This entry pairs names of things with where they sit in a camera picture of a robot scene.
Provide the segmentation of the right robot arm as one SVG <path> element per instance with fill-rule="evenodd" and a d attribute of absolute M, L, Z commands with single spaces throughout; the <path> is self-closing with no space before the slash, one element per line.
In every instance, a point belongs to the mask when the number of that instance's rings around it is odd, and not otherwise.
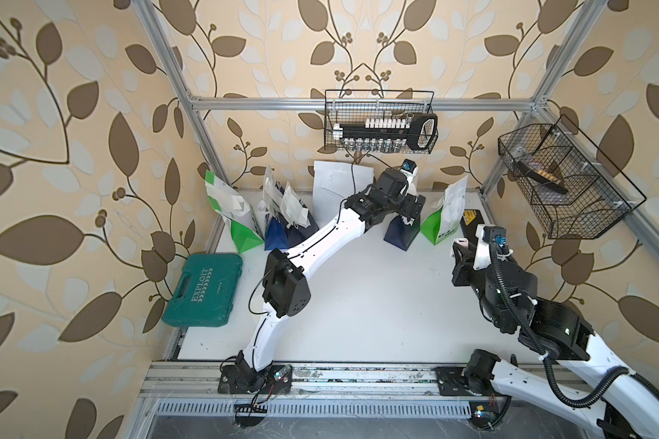
<path fill-rule="evenodd" d="M 610 349 L 573 309 L 537 294 L 536 276 L 512 256 L 505 236 L 452 244 L 452 283 L 469 287 L 481 315 L 517 336 L 544 367 L 525 371 L 476 349 L 458 382 L 471 393 L 499 393 L 536 405 L 600 438 L 659 438 L 659 389 Z"/>

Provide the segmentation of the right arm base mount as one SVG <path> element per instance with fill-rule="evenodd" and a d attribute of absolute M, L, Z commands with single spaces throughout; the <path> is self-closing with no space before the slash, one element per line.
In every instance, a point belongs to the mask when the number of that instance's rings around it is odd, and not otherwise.
<path fill-rule="evenodd" d="M 498 393 L 492 386 L 494 366 L 501 358 L 483 349 L 472 352 L 465 366 L 439 366 L 434 369 L 443 397 L 484 397 L 487 402 L 471 402 L 470 425 L 480 432 L 494 432 L 505 419 L 513 401 L 510 395 Z"/>

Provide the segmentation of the large white paper bag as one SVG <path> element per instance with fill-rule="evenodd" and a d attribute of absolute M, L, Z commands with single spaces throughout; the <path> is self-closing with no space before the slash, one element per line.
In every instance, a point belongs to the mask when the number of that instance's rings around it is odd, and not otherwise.
<path fill-rule="evenodd" d="M 337 215 L 341 200 L 365 190 L 375 177 L 369 166 L 342 162 L 315 161 L 313 170 L 311 213 L 320 228 Z"/>

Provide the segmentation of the navy bag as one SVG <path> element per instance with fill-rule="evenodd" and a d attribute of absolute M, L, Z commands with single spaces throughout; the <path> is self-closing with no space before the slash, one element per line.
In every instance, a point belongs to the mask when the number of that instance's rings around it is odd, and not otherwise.
<path fill-rule="evenodd" d="M 410 224 L 406 224 L 404 217 L 396 216 L 389 223 L 386 234 L 384 234 L 384 241 L 406 252 L 419 232 L 419 219 L 414 219 Z"/>
<path fill-rule="evenodd" d="M 290 247 L 302 244 L 320 227 L 309 208 L 302 202 L 290 184 L 284 189 L 280 206 L 281 214 L 286 222 L 285 229 Z"/>

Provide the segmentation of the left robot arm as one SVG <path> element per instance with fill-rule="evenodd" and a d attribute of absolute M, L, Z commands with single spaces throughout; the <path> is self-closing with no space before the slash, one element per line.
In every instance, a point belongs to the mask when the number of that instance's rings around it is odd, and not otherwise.
<path fill-rule="evenodd" d="M 238 371 L 254 378 L 272 364 L 287 321 L 309 304 L 309 278 L 320 265 L 389 214 L 418 222 L 425 202 L 423 195 L 390 197 L 369 186 L 342 200 L 337 216 L 302 244 L 286 252 L 272 251 L 260 281 L 264 288 L 263 310 L 254 336 L 236 356 Z"/>

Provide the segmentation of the navy bag front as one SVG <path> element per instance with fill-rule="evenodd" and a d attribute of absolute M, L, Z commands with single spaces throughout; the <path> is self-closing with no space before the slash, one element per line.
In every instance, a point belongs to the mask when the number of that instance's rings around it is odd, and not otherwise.
<path fill-rule="evenodd" d="M 284 189 L 280 206 L 281 214 L 286 222 L 285 229 L 290 247 L 302 244 L 320 227 L 309 208 L 302 202 L 290 184 Z"/>

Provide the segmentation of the blue white Cheerful bag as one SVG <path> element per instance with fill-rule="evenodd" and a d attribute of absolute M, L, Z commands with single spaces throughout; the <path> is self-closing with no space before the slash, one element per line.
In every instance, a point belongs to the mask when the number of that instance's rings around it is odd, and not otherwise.
<path fill-rule="evenodd" d="M 270 166 L 265 168 L 260 209 L 265 220 L 265 250 L 285 250 L 290 247 L 281 212 L 284 189 L 276 182 Z"/>

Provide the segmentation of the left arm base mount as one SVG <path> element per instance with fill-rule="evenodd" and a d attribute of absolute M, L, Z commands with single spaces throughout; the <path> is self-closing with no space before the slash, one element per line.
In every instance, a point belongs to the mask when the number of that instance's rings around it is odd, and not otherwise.
<path fill-rule="evenodd" d="M 261 371 L 246 364 L 243 353 L 224 360 L 219 372 L 218 393 L 249 396 L 248 402 L 234 404 L 234 422 L 241 428 L 260 424 L 269 412 L 272 399 L 291 390 L 294 369 L 289 364 L 271 363 Z"/>

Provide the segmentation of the green white bag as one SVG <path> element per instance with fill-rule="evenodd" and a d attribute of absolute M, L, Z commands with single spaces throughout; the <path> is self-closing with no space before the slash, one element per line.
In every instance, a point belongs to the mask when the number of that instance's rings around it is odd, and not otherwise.
<path fill-rule="evenodd" d="M 421 224 L 421 233 L 434 245 L 457 232 L 466 205 L 469 176 L 451 184 L 433 207 L 436 209 Z"/>
<path fill-rule="evenodd" d="M 263 232 L 250 203 L 212 171 L 205 173 L 205 189 L 213 210 L 223 217 L 238 252 L 264 243 Z"/>

